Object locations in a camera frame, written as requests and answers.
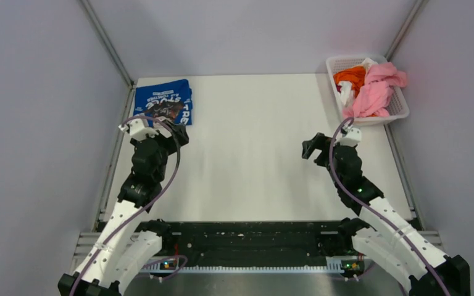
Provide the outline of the pink t-shirt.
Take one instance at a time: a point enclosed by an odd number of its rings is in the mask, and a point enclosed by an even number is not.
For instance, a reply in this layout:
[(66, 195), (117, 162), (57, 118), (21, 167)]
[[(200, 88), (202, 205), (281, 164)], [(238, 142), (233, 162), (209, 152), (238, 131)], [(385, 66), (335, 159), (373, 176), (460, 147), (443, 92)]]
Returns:
[(364, 85), (350, 106), (343, 108), (345, 118), (389, 117), (387, 107), (394, 87), (407, 86), (406, 72), (398, 70), (391, 62), (372, 65), (364, 78)]

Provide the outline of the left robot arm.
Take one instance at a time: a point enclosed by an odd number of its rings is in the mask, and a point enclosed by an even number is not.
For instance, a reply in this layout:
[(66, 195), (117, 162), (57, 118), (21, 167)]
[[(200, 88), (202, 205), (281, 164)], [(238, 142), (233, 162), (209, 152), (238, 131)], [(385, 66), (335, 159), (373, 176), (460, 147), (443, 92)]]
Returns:
[(173, 247), (169, 225), (151, 221), (136, 238), (136, 228), (163, 196), (180, 166), (181, 148), (189, 142), (186, 127), (170, 120), (135, 116), (121, 131), (134, 148), (130, 174), (122, 184), (113, 212), (85, 259), (71, 274), (63, 274), (61, 295), (123, 295), (131, 281), (154, 255)]

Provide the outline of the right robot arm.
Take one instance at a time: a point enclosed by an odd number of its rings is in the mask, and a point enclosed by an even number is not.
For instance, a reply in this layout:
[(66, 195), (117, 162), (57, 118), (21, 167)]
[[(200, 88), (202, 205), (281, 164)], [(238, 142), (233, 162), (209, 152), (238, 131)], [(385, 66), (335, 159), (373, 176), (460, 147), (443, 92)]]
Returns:
[(303, 141), (302, 158), (316, 150), (315, 164), (330, 174), (342, 203), (355, 214), (339, 226), (337, 245), (345, 254), (368, 256), (407, 295), (470, 295), (470, 266), (450, 256), (419, 233), (391, 206), (362, 171), (355, 146), (322, 133)]

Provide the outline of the folded blue graphic t-shirt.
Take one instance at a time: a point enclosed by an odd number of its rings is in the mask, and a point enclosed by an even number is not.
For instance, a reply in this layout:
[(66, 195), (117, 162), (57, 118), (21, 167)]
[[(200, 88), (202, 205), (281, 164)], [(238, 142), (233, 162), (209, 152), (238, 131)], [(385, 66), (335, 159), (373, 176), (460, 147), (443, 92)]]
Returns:
[(187, 79), (135, 89), (133, 116), (164, 117), (176, 125), (193, 124), (193, 92)]

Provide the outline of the white t-shirt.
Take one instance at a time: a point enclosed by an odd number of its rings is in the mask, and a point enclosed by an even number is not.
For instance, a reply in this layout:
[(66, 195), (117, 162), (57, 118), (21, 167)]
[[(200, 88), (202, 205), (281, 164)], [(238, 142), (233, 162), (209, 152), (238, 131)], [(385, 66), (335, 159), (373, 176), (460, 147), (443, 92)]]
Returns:
[(355, 98), (356, 91), (353, 89), (353, 84), (350, 81), (340, 81), (337, 84), (339, 92), (339, 100), (343, 107), (349, 107)]

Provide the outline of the orange t-shirt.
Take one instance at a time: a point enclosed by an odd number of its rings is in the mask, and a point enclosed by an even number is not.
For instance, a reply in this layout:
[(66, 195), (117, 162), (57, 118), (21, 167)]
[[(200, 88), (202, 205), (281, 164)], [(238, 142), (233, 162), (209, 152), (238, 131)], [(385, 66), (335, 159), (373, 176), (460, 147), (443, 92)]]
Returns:
[(352, 84), (351, 89), (354, 91), (354, 97), (357, 97), (361, 87), (365, 84), (366, 69), (359, 65), (351, 67), (335, 73), (333, 79), (336, 85), (341, 81), (347, 81)]

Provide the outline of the white plastic basket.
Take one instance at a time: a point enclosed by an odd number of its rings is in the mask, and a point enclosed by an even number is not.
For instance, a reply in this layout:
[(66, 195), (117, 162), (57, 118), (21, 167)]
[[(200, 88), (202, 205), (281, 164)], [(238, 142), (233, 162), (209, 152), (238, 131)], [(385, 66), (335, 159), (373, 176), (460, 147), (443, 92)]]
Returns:
[[(343, 105), (339, 100), (339, 92), (337, 85), (334, 82), (333, 75), (345, 69), (355, 67), (355, 66), (363, 66), (366, 69), (366, 73), (368, 69), (372, 65), (376, 64), (383, 64), (388, 62), (385, 57), (381, 55), (342, 55), (342, 56), (335, 56), (330, 57), (326, 60), (326, 68), (328, 70), (328, 76), (330, 79), (330, 83), (333, 87), (333, 92), (335, 95), (335, 99), (338, 105), (338, 112), (342, 118), (345, 118), (342, 114)], [(402, 88), (394, 87), (393, 96), (387, 107), (390, 116), (389, 117), (367, 117), (367, 118), (355, 118), (355, 124), (360, 126), (369, 126), (369, 125), (384, 125), (390, 123), (397, 119), (405, 118), (409, 115), (409, 108), (404, 99), (404, 95), (402, 93)]]

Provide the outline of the aluminium frame rail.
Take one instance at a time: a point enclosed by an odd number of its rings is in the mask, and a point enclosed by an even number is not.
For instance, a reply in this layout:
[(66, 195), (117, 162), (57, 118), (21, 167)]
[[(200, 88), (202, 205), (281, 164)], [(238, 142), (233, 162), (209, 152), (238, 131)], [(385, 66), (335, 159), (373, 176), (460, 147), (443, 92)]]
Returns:
[(102, 44), (104, 50), (106, 51), (109, 59), (115, 66), (118, 74), (121, 76), (123, 82), (131, 89), (134, 84), (133, 78), (130, 76), (126, 66), (122, 62), (121, 56), (118, 54), (113, 42), (111, 41), (107, 30), (102, 24), (98, 14), (96, 13), (91, 1), (89, 0), (78, 0), (77, 3), (83, 9), (86, 18), (90, 22), (92, 29), (98, 37), (98, 40)]

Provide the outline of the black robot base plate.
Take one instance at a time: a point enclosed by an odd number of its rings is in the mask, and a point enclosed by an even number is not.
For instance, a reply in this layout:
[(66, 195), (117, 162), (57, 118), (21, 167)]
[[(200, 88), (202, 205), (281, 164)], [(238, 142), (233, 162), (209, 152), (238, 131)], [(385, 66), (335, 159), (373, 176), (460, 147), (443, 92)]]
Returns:
[(162, 248), (144, 271), (152, 273), (328, 273), (359, 280), (375, 264), (339, 235), (339, 221), (141, 223)]

